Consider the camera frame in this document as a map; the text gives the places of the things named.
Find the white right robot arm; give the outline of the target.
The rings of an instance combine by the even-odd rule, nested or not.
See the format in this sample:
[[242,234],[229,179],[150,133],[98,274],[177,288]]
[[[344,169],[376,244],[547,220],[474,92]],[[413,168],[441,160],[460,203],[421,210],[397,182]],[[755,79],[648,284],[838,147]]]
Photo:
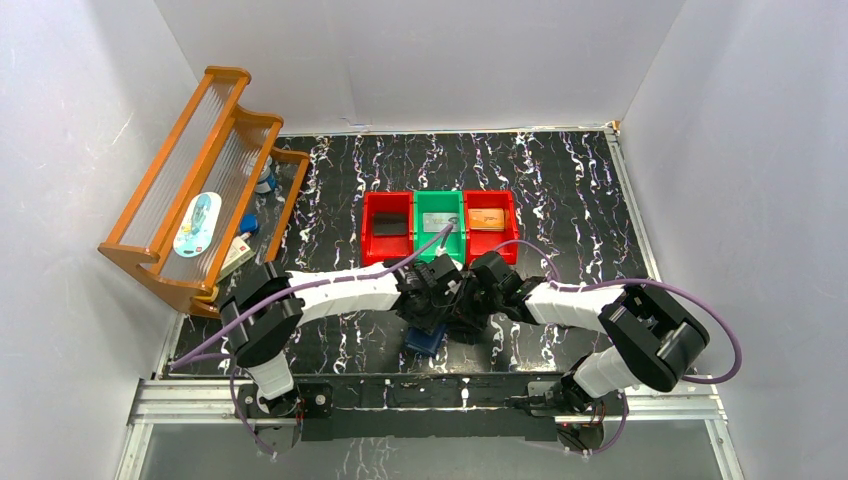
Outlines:
[[560,381],[558,393],[577,414],[590,413],[614,390],[646,385],[671,391],[710,342],[686,308],[646,280],[582,289],[522,278],[497,252],[476,258],[470,277],[470,305],[485,316],[593,330],[611,341],[608,349],[581,358]]

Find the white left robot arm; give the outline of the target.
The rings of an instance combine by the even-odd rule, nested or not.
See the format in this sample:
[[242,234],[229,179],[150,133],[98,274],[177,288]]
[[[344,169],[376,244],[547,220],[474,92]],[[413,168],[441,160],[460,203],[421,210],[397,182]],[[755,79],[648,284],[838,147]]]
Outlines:
[[433,332],[445,323],[463,281],[463,266],[442,254],[430,261],[395,259],[335,272],[284,271],[266,264],[253,280],[220,302],[228,326],[282,291],[226,334],[235,364],[257,385],[260,403],[275,416],[294,411],[299,391],[284,346],[295,330],[314,320],[359,311],[392,312],[413,327]]

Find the blue leather card holder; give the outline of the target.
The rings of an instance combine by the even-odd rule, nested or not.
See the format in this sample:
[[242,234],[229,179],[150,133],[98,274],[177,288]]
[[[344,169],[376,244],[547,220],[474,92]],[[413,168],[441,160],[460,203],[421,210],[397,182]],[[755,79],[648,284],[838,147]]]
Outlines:
[[428,332],[416,327],[410,327],[404,340],[406,349],[429,358],[435,358],[442,344],[447,325],[441,324]]

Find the black card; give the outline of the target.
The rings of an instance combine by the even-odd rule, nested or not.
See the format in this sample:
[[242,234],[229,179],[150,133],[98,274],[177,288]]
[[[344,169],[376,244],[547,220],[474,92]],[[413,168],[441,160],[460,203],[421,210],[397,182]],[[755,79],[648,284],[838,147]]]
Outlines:
[[374,237],[408,235],[408,216],[400,212],[377,212],[372,217]]

